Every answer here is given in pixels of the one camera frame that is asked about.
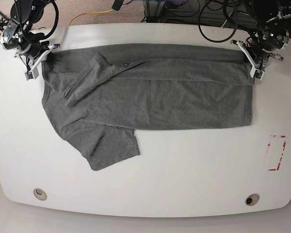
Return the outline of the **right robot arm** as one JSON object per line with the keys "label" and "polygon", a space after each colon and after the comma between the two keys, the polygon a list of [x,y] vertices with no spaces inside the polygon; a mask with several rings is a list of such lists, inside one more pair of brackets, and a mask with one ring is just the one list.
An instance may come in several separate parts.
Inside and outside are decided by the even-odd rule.
{"label": "right robot arm", "polygon": [[[44,8],[51,4],[55,11],[54,24],[47,34],[31,32],[33,24],[43,16]],[[39,76],[38,65],[47,59],[53,49],[60,44],[52,44],[48,39],[58,26],[59,9],[54,0],[16,0],[10,11],[10,19],[0,23],[4,28],[0,44],[5,50],[15,50],[17,57],[24,66],[27,80]]]}

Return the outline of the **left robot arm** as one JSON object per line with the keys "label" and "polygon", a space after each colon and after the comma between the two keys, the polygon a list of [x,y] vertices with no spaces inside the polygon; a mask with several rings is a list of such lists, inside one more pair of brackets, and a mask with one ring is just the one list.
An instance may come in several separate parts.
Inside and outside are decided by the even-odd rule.
{"label": "left robot arm", "polygon": [[290,40],[290,35],[284,22],[279,18],[278,3],[275,0],[246,0],[247,13],[256,21],[257,28],[249,33],[244,41],[232,40],[247,57],[251,64],[250,76],[262,80],[270,57],[283,61],[276,54],[284,49]]}

